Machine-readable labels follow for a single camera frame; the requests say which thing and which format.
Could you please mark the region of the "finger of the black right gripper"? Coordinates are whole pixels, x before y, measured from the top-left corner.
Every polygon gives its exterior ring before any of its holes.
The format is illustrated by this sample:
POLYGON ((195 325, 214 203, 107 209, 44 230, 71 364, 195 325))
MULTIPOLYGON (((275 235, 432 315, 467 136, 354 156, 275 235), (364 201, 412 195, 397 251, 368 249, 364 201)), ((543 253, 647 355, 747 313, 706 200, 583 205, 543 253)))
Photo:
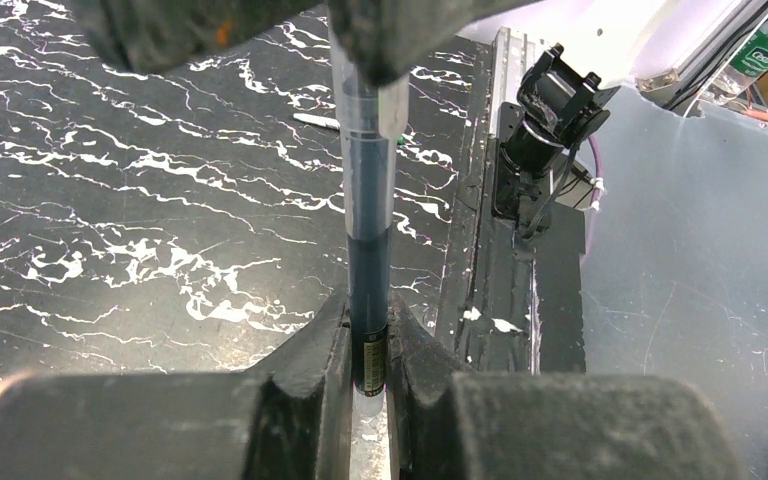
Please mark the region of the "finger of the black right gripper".
POLYGON ((319 3, 307 0, 85 0, 71 12, 101 60, 161 74, 231 49, 319 3))
POLYGON ((526 6, 523 0, 339 0, 329 26, 373 87, 394 83, 463 27, 526 6))

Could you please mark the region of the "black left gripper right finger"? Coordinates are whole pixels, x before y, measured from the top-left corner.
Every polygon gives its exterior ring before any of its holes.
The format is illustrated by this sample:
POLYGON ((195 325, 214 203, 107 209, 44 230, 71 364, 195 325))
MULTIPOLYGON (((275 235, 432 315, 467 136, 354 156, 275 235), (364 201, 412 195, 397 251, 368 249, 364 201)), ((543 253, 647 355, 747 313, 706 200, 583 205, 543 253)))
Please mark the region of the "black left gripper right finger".
POLYGON ((478 371, 389 306, 396 479, 739 479, 713 405, 669 378, 478 371))

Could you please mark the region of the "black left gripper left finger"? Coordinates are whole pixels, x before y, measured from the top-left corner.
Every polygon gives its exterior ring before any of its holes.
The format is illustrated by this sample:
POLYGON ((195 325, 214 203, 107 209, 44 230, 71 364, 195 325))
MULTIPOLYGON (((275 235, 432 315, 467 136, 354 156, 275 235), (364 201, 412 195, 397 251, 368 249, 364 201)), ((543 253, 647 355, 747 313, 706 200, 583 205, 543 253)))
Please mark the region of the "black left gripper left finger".
POLYGON ((345 479, 347 297, 234 372, 35 376, 0 395, 0 479, 345 479))

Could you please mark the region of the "white green pen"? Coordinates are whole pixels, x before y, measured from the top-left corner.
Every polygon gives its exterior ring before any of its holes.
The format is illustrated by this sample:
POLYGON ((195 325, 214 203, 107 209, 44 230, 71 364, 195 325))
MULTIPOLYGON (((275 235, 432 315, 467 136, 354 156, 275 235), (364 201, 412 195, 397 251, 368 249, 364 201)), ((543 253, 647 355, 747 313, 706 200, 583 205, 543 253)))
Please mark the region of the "white green pen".
MULTIPOLYGON (((342 130, 341 123, 336 118, 308 113, 294 113, 292 117, 295 120, 308 125, 323 127, 334 131, 342 130)), ((391 142, 398 146, 404 146, 406 144, 403 135, 399 135, 395 140, 382 136, 382 133, 384 133, 384 130, 381 129, 382 126, 383 124, 380 121, 369 120, 365 121, 360 126, 351 125, 350 129, 345 128, 345 133, 342 133, 341 136, 344 137, 345 143, 352 146, 369 145, 375 142, 391 142)))

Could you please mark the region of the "black pen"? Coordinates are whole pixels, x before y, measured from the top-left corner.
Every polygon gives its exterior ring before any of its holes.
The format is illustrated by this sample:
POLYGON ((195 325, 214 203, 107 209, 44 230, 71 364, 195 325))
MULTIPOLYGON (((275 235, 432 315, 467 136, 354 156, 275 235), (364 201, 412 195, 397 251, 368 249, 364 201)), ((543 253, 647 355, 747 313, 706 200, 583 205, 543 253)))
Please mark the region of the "black pen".
POLYGON ((342 147, 352 378, 360 394, 374 397, 386 378, 395 147, 356 131, 342 134, 342 147))

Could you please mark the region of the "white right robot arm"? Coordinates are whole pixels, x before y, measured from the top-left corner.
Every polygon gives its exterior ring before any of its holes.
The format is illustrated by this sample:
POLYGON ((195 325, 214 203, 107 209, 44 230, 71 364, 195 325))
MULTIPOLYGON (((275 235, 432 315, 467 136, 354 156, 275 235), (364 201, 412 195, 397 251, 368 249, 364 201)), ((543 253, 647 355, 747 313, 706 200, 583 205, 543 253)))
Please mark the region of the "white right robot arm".
MULTIPOLYGON (((310 8, 307 1, 77 1, 77 23, 108 65, 161 74, 214 55, 310 8)), ((344 156, 347 228, 382 231, 392 209, 391 165, 407 124, 406 76, 424 55, 468 23, 508 8, 505 1, 330 1, 327 3, 334 95, 343 135, 357 140, 344 156)), ((518 101, 524 132, 555 149, 576 148, 606 118, 599 78, 580 75, 555 46, 524 76, 518 101)))

